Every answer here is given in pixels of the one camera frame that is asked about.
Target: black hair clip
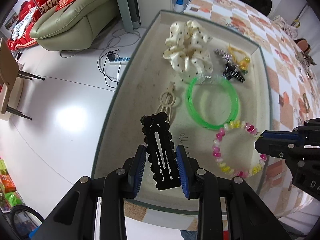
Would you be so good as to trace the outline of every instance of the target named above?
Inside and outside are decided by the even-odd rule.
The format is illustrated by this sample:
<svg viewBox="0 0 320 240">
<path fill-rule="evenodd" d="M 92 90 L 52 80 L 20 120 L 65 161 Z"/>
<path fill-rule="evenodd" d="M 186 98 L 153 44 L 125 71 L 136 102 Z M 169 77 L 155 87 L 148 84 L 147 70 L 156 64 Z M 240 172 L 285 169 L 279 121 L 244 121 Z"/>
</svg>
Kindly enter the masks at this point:
<svg viewBox="0 0 320 240">
<path fill-rule="evenodd" d="M 226 63 L 226 68 L 222 73 L 222 76 L 227 80 L 230 80 L 231 78 L 234 77 L 237 80 L 239 80 L 241 83 L 245 81 L 241 71 L 238 70 L 237 65 L 230 62 Z"/>
<path fill-rule="evenodd" d="M 153 179 L 158 190 L 179 187 L 181 185 L 176 161 L 174 143 L 170 141 L 172 134 L 170 125 L 166 122 L 166 113 L 141 117 L 144 142 L 147 144 L 148 161 L 151 163 Z"/>
</svg>

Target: snack package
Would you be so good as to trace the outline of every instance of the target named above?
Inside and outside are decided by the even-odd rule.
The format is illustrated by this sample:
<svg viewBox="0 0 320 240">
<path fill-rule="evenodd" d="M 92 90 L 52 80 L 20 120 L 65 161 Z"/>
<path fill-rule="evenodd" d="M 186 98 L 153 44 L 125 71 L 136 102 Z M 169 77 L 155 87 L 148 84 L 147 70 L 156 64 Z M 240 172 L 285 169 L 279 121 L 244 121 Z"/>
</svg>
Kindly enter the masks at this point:
<svg viewBox="0 0 320 240">
<path fill-rule="evenodd" d="M 0 175 L 0 187 L 4 193 L 17 191 L 10 175 Z"/>
<path fill-rule="evenodd" d="M 6 200 L 9 202 L 10 206 L 16 206 L 16 205 L 21 205 L 22 200 L 18 192 L 9 192 L 4 195 Z"/>
<path fill-rule="evenodd" d="M 8 170 L 4 164 L 4 160 L 0 160 L 0 174 L 2 175 L 8 174 Z"/>
<path fill-rule="evenodd" d="M 0 191 L 0 208 L 3 213 L 10 212 L 11 209 L 2 191 Z"/>
</svg>

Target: chair leg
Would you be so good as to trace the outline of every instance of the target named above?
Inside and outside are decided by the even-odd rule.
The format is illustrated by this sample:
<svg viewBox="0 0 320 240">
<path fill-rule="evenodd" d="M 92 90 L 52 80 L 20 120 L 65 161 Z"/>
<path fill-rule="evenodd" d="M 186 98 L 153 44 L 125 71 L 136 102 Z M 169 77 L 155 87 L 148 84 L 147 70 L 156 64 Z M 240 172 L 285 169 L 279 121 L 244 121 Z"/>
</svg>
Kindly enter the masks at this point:
<svg viewBox="0 0 320 240">
<path fill-rule="evenodd" d="M 30 80 L 32 80 L 32 78 L 29 78 L 29 77 L 25 77 L 25 76 L 23 76 L 23 75 L 21 75 L 21 74 L 18 74 L 18 75 L 17 75 L 17 77 L 20 77 L 20 78 L 25 78 L 25 79 L 30 79 Z"/>
<path fill-rule="evenodd" d="M 27 118 L 27 119 L 29 119 L 30 121 L 32 120 L 31 117 L 22 114 L 20 111 L 18 111 L 17 109 L 12 108 L 12 107 L 10 107 L 10 106 L 7 106 L 7 109 L 6 109 L 6 110 L 7 110 L 9 113 L 11 113 L 11 114 L 15 114 L 15 115 L 18 115 L 18 116 Z"/>
<path fill-rule="evenodd" d="M 33 75 L 33 74 L 30 74 L 28 72 L 24 72 L 22 70 L 19 70 L 18 72 L 19 74 L 23 75 L 23 76 L 27 76 L 27 77 L 33 77 L 33 78 L 37 78 L 37 79 L 42 79 L 42 80 L 45 80 L 45 78 L 42 78 L 42 77 L 39 77 L 39 76 L 36 76 L 36 75 Z"/>
</svg>

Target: power strip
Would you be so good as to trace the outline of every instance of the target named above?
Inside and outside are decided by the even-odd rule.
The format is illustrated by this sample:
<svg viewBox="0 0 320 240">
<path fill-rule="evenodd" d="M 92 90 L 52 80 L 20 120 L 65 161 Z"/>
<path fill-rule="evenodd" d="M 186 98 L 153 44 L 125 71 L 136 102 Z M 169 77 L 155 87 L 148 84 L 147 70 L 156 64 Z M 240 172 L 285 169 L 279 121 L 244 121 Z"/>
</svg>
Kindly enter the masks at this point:
<svg viewBox="0 0 320 240">
<path fill-rule="evenodd" d="M 130 57 L 120 57 L 120 58 L 118 58 L 117 56 L 116 56 L 114 61 L 110 61 L 108 59 L 110 65 L 119 65 L 119 61 L 121 62 L 121 65 L 122 64 L 126 65 L 129 62 L 129 60 L 130 60 Z"/>
</svg>

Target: metal rivet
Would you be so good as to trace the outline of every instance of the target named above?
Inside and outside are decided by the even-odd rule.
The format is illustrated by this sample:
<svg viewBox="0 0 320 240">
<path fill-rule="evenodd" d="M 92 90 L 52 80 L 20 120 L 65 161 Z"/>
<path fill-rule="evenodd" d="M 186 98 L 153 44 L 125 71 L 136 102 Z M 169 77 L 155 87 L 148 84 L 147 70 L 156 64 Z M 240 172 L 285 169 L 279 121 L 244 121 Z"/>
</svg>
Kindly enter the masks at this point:
<svg viewBox="0 0 320 240">
<path fill-rule="evenodd" d="M 118 175 L 125 174 L 125 169 L 123 169 L 123 168 L 117 169 L 116 174 L 118 174 Z"/>
<path fill-rule="evenodd" d="M 206 171 L 204 169 L 197 169 L 197 174 L 198 175 L 204 175 Z"/>
<path fill-rule="evenodd" d="M 233 180 L 236 184 L 241 184 L 243 182 L 243 179 L 241 177 L 234 177 Z"/>
<path fill-rule="evenodd" d="M 297 162 L 298 167 L 303 167 L 304 164 L 305 164 L 304 161 L 298 161 Z"/>
<path fill-rule="evenodd" d="M 86 183 L 88 182 L 89 178 L 87 176 L 83 176 L 79 179 L 80 183 Z"/>
</svg>

